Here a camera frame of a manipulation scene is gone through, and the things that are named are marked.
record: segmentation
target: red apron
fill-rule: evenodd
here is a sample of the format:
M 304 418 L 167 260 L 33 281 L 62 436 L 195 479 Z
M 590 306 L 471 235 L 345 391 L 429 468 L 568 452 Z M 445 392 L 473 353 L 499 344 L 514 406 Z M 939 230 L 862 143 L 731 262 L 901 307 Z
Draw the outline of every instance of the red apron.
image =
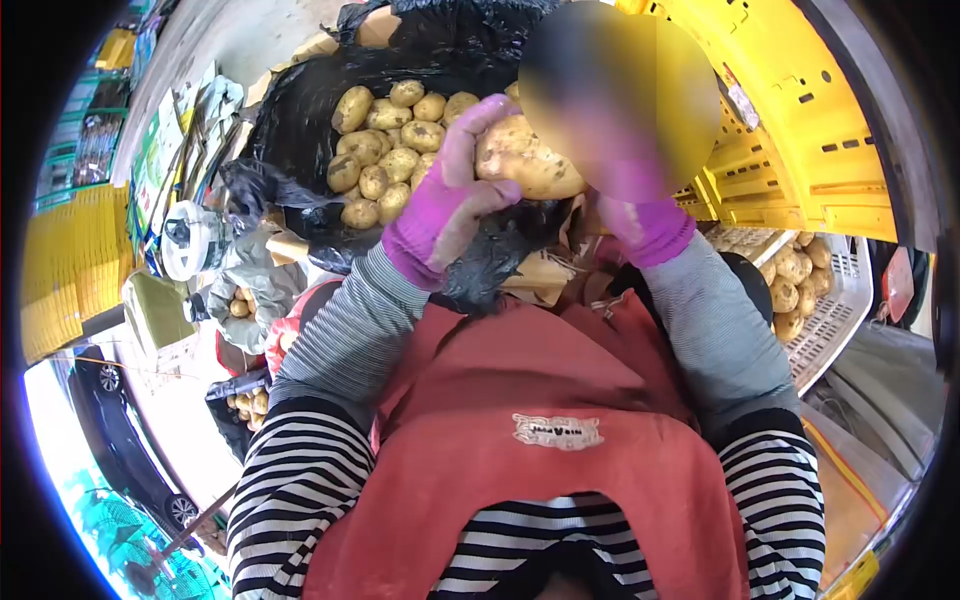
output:
M 376 468 L 317 544 L 304 598 L 424 598 L 478 511 L 574 492 L 616 502 L 662 600 L 749 596 L 740 514 L 632 291 L 560 317 L 508 301 L 445 340 L 460 319 L 427 306 Z

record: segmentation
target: black and white striped shirt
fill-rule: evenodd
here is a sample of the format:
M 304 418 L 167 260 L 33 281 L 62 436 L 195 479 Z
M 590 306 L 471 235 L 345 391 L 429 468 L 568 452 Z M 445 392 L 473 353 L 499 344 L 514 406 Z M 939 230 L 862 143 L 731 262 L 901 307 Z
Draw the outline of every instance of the black and white striped shirt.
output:
M 751 596 L 814 597 L 826 540 L 810 444 L 797 433 L 758 430 L 728 444 L 719 459 L 743 517 Z M 314 547 L 352 508 L 373 464 L 365 436 L 335 405 L 303 398 L 272 411 L 254 439 L 231 515 L 234 597 L 300 597 Z M 549 575 L 563 552 L 593 559 L 594 575 L 612 591 L 605 597 L 619 590 L 657 598 L 642 541 L 620 509 L 595 492 L 480 511 L 429 597 L 503 597 L 504 588 L 522 597 L 523 587 Z M 543 568 L 539 555 L 549 557 Z M 511 577 L 521 569 L 522 577 Z
M 743 517 L 751 596 L 814 597 L 826 549 L 824 502 L 782 347 L 699 233 L 643 276 Z M 377 246 L 354 262 L 294 343 L 230 515 L 234 597 L 300 597 L 313 549 L 372 472 L 366 402 L 428 296 Z M 655 598 L 642 544 L 597 493 L 517 498 L 474 516 L 430 596 L 533 597 L 551 565 L 569 562 L 589 567 L 592 588 L 601 590 L 595 595 Z

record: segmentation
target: yellow stack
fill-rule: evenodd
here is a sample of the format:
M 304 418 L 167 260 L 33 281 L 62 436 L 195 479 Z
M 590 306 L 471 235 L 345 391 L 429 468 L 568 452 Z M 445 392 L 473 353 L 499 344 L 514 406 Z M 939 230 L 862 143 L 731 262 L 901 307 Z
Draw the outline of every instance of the yellow stack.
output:
M 129 193 L 91 188 L 30 220 L 20 295 L 29 364 L 81 337 L 84 321 L 120 304 L 120 287 L 133 269 Z
M 718 94 L 721 130 L 700 175 L 675 195 L 697 219 L 896 241 L 874 133 L 836 59 L 791 0 L 616 0 L 697 39 L 751 128 Z

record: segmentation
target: hand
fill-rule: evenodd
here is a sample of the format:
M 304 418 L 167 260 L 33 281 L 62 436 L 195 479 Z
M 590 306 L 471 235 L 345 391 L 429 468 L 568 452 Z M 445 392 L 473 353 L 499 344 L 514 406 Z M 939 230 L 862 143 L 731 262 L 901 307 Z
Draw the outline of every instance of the hand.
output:
M 473 178 L 476 136 L 520 108 L 504 94 L 465 111 L 446 132 L 437 159 L 403 213 L 384 229 L 383 249 L 394 267 L 422 290 L 444 286 L 446 268 L 467 249 L 480 218 L 520 201 L 515 181 Z
M 659 265 L 683 252 L 697 229 L 694 218 L 673 198 L 625 203 L 591 192 L 603 224 L 623 243 L 627 258 L 639 269 Z

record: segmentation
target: black car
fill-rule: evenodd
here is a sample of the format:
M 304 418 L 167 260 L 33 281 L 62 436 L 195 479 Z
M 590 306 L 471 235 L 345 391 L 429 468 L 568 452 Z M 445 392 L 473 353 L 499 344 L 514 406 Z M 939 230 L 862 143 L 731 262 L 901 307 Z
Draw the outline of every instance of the black car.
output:
M 198 514 L 188 496 L 170 489 L 130 403 L 124 374 L 103 361 L 98 346 L 78 349 L 68 377 L 70 398 L 97 466 L 110 486 L 173 537 Z

